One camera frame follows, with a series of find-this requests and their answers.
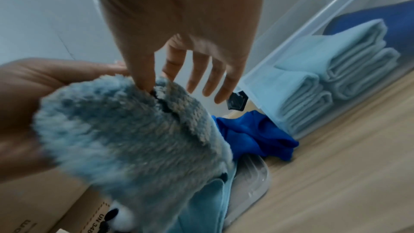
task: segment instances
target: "hand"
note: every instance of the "hand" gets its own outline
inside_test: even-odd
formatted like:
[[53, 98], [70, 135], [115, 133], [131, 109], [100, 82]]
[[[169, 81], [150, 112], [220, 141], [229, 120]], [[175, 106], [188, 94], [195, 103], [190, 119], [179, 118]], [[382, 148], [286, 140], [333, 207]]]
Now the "hand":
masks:
[[0, 182], [52, 167], [30, 125], [42, 97], [73, 82], [127, 73], [120, 65], [23, 59], [0, 66]]
[[193, 51], [193, 70], [187, 84], [191, 93], [212, 70], [205, 96], [226, 73], [216, 103], [226, 100], [243, 74], [258, 24], [262, 0], [99, 0], [136, 83], [151, 91], [155, 85], [154, 52], [166, 45], [164, 76], [174, 80], [186, 51]]

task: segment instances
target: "dark blue cloth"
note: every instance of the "dark blue cloth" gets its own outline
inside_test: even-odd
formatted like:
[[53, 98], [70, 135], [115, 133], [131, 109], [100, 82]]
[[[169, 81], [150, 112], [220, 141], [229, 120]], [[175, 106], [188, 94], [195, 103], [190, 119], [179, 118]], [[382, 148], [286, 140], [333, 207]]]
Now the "dark blue cloth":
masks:
[[280, 130], [266, 115], [257, 111], [247, 112], [237, 119], [212, 117], [220, 133], [230, 144], [235, 160], [243, 154], [256, 154], [289, 161], [293, 149], [299, 146], [299, 142]]
[[414, 0], [338, 16], [323, 34], [333, 35], [374, 19], [383, 19], [388, 27], [384, 38], [387, 47], [393, 47], [402, 55], [414, 54]]

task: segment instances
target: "stack of folded towels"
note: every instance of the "stack of folded towels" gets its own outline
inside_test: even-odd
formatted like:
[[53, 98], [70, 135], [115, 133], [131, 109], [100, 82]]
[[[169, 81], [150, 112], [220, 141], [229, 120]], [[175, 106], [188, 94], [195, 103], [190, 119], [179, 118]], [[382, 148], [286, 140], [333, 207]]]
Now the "stack of folded towels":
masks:
[[333, 100], [354, 98], [397, 66], [400, 54], [385, 48], [386, 32], [384, 21], [376, 19], [331, 36], [299, 38], [253, 83], [255, 93], [269, 98], [264, 106], [275, 124], [295, 135]]

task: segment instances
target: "wooden surface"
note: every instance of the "wooden surface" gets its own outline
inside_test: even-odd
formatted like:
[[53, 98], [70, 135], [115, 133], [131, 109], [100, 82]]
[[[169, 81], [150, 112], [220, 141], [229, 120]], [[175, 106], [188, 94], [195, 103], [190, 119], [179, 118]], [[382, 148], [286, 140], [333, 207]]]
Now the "wooden surface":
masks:
[[266, 163], [269, 191], [226, 233], [411, 232], [414, 72]]

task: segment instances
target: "blue microfiber cloth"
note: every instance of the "blue microfiber cloth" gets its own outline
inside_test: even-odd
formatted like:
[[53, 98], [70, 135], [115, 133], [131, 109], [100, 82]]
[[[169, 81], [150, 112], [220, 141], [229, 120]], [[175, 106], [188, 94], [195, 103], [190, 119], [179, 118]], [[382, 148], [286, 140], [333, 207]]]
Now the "blue microfiber cloth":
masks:
[[33, 129], [61, 169], [131, 210], [136, 232], [165, 232], [196, 192], [234, 168], [205, 108], [164, 78], [153, 95], [124, 76], [71, 84], [42, 99]]
[[235, 174], [236, 168], [195, 193], [167, 233], [221, 233]]
[[334, 18], [325, 28], [324, 35], [333, 35], [373, 19], [382, 19], [388, 27], [384, 37], [386, 47], [403, 55], [414, 54], [414, 0], [389, 6], [360, 10]]
[[376, 19], [332, 36], [301, 37], [282, 55], [276, 67], [311, 72], [323, 82], [333, 82], [362, 65], [386, 32], [384, 21]]
[[400, 54], [393, 48], [384, 48], [349, 75], [335, 82], [326, 83], [325, 88], [336, 99], [348, 100], [360, 94], [397, 67]]
[[279, 129], [266, 115], [255, 110], [237, 119], [213, 118], [220, 133], [230, 144], [235, 160], [243, 154], [256, 154], [289, 161], [294, 148], [299, 146], [299, 142]]
[[331, 93], [323, 90], [316, 74], [273, 67], [261, 74], [251, 88], [266, 98], [262, 100], [266, 115], [289, 135], [296, 135], [333, 105]]

